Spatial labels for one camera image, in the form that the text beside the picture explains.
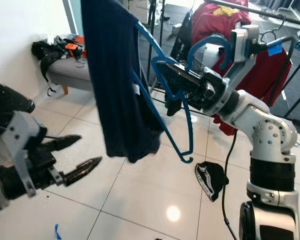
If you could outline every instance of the black clothing item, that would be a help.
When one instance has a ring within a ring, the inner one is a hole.
[[[60,59],[64,54],[68,55],[68,51],[66,49],[66,44],[67,42],[62,40],[59,36],[57,36],[54,39],[54,44],[50,45],[47,43],[47,40],[42,40],[42,41],[36,41],[32,43],[31,46],[31,52],[33,55],[37,57],[38,60],[40,60],[40,69],[43,78],[49,85],[49,80],[47,78],[47,71],[48,68],[51,64],[53,64],[55,61]],[[49,85],[49,89],[47,92],[48,96],[51,96],[49,94],[49,90],[52,92],[56,92],[51,88]]]
[[[114,0],[81,0],[81,11],[106,153],[135,163],[158,151],[163,132],[144,96],[133,88],[132,71],[148,89],[139,63],[138,19]]]
[[[197,163],[195,175],[206,195],[214,202],[219,197],[219,192],[225,184],[229,183],[229,179],[225,177],[224,168],[213,162],[204,161]]]
[[[12,111],[31,113],[35,107],[32,100],[12,88],[0,84],[0,113]]]

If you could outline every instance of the gray bench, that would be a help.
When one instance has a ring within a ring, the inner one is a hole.
[[[86,58],[84,60],[82,67],[78,67],[80,63],[73,57],[55,61],[48,69],[50,81],[62,85],[64,94],[68,94],[68,87],[92,91],[88,61]]]

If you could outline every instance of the dark blue garment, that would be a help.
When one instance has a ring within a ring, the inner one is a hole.
[[[133,89],[132,70],[148,89],[139,63],[138,19],[114,0],[81,0],[81,10],[106,154],[136,162],[158,151],[163,132],[144,97]]]

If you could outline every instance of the white tile floor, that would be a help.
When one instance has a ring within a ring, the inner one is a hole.
[[[164,113],[162,103],[155,103]],[[51,186],[32,199],[21,197],[0,212],[0,240],[53,240],[54,226],[64,240],[227,240],[221,197],[211,202],[194,174],[196,163],[205,160],[224,165],[232,137],[225,136],[211,119],[193,114],[194,161],[182,163],[163,135],[156,155],[135,164],[106,155],[104,137],[91,92],[71,88],[35,109],[51,134],[80,134],[74,146],[54,153],[56,168],[68,172],[78,163],[99,155],[100,165],[74,185]],[[176,142],[188,150],[186,118],[182,111],[164,117]],[[228,167],[230,183],[226,212],[238,235],[239,209],[249,178],[248,139],[239,132]],[[300,148],[297,155],[296,188],[300,193]]]

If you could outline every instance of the blue tag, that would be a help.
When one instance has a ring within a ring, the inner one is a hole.
[[[56,225],[54,226],[55,236],[56,236],[56,239],[57,239],[57,240],[61,240],[61,237],[60,237],[60,235],[59,235],[58,232],[57,232],[58,226],[59,226],[59,224],[56,224]]]
[[[273,47],[270,47],[268,49],[269,57],[271,57],[272,55],[279,54],[279,53],[282,53],[282,43],[275,45]]]

